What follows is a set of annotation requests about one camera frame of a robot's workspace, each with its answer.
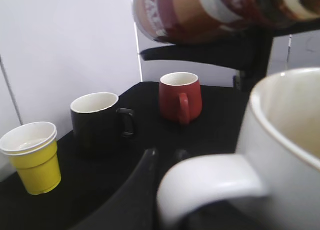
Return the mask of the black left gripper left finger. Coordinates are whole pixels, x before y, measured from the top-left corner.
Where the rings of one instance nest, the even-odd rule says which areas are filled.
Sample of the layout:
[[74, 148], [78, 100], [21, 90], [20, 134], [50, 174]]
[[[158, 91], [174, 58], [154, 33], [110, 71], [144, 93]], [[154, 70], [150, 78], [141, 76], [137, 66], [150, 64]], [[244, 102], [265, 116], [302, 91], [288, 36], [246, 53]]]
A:
[[149, 148], [96, 161], [72, 194], [68, 229], [151, 229], [158, 158]]

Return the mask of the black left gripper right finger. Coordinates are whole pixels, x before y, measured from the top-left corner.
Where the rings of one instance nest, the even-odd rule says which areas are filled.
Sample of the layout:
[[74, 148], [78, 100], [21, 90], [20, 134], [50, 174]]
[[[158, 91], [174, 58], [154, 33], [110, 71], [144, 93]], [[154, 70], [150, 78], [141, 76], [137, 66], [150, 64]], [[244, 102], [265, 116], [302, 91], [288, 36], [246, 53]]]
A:
[[241, 91], [250, 91], [267, 74], [275, 37], [314, 30], [319, 30], [319, 27], [280, 30], [253, 27], [208, 44], [149, 48], [143, 50], [141, 56], [145, 61], [188, 61], [231, 68], [237, 71], [233, 86]]

